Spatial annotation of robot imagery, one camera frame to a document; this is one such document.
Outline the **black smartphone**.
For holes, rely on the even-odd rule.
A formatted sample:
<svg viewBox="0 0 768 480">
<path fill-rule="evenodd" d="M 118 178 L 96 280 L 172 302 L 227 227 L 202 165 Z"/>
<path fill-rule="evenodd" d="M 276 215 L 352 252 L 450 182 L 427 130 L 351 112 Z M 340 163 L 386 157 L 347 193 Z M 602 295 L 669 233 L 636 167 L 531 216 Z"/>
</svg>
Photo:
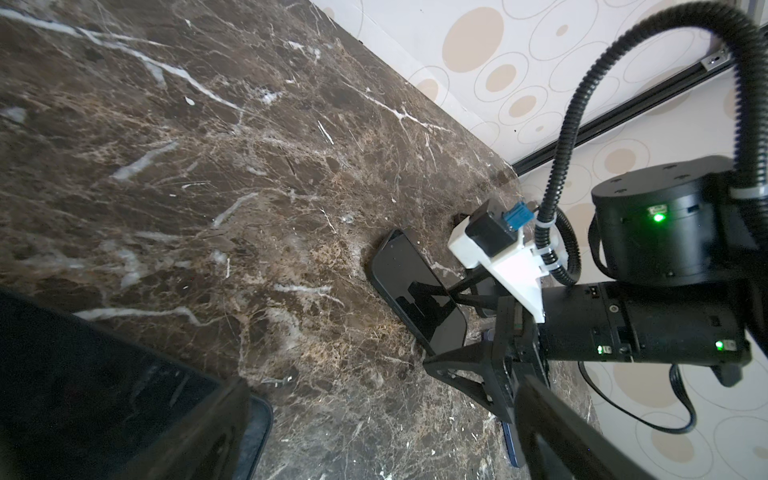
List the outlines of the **black smartphone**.
<svg viewBox="0 0 768 480">
<path fill-rule="evenodd" d="M 367 266 L 370 283 L 429 356 L 464 346 L 467 319 L 409 237 L 385 235 Z"/>
<path fill-rule="evenodd" d="M 74 315 L 1 293 L 1 475 L 113 474 L 227 381 Z M 272 427 L 250 391 L 231 479 L 251 479 Z"/>
</svg>

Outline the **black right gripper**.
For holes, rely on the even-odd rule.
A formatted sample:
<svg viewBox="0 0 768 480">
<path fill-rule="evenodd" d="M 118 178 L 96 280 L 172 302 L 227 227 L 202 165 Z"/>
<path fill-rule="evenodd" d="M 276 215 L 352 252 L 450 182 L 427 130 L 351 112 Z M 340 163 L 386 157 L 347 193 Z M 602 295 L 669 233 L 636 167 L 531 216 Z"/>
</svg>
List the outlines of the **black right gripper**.
<svg viewBox="0 0 768 480">
<path fill-rule="evenodd" d="M 538 324 L 513 296 L 498 300 L 493 342 L 480 341 L 427 358 L 423 366 L 428 375 L 505 423 L 513 422 L 513 395 L 526 376 L 549 386 Z"/>
</svg>

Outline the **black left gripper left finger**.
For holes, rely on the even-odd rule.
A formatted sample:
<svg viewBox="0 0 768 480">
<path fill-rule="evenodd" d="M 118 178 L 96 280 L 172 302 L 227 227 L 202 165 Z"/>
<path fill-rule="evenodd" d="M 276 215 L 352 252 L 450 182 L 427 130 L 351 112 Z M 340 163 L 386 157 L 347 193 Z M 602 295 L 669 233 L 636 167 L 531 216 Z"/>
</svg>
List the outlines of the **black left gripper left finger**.
<svg viewBox="0 0 768 480">
<path fill-rule="evenodd" d="M 250 390 L 234 378 L 217 388 L 115 479 L 231 479 L 250 414 Z"/>
</svg>

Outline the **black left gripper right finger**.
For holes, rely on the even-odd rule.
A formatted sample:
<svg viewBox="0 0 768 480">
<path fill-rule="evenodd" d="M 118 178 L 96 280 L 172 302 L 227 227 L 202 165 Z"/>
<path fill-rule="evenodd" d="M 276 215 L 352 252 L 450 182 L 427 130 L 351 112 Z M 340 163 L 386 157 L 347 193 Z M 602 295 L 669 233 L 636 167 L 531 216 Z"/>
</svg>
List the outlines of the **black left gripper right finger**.
<svg viewBox="0 0 768 480">
<path fill-rule="evenodd" d="M 650 479 L 538 379 L 515 396 L 514 419 L 533 479 Z"/>
</svg>

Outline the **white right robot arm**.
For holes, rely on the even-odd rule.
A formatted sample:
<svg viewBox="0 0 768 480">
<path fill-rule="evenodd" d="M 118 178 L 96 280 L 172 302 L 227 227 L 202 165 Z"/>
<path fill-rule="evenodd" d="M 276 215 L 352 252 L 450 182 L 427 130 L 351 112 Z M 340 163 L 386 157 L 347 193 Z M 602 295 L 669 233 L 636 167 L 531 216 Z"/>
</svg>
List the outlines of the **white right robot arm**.
<svg viewBox="0 0 768 480">
<path fill-rule="evenodd" d="M 524 378 L 545 379 L 551 361 L 666 364 L 679 399 L 684 365 L 736 385 L 761 320 L 760 254 L 731 175 L 728 158 L 707 156 L 599 184 L 588 241 L 604 280 L 546 289 L 542 323 L 498 298 L 493 339 L 428 359 L 427 373 L 504 421 Z"/>
</svg>

